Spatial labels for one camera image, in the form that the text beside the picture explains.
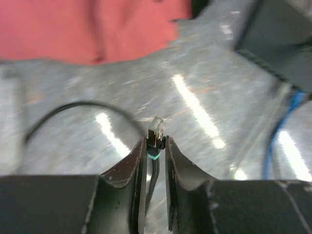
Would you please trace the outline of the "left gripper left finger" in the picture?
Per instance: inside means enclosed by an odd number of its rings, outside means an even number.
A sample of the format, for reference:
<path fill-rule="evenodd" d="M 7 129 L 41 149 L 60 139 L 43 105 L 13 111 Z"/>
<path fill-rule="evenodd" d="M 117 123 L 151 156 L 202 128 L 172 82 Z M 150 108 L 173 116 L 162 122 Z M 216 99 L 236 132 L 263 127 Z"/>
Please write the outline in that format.
<path fill-rule="evenodd" d="M 3 234 L 141 234 L 145 226 L 147 144 L 143 138 L 100 175 L 0 178 Z"/>

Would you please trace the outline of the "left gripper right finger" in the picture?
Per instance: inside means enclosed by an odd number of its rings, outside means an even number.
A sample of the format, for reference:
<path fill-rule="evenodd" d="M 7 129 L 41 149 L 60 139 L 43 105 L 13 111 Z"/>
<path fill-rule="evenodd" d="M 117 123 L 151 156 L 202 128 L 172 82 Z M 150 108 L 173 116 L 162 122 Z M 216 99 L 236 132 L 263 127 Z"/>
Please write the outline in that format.
<path fill-rule="evenodd" d="M 301 180 L 218 180 L 166 138 L 168 229 L 174 234 L 309 234 L 312 185 Z"/>

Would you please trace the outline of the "black network switch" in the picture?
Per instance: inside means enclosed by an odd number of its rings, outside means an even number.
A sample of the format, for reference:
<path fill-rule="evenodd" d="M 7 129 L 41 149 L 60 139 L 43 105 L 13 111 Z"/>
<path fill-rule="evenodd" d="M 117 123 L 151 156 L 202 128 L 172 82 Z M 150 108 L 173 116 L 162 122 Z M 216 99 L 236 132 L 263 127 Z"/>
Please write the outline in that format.
<path fill-rule="evenodd" d="M 312 21 L 284 0 L 256 0 L 234 50 L 273 76 L 312 91 Z"/>

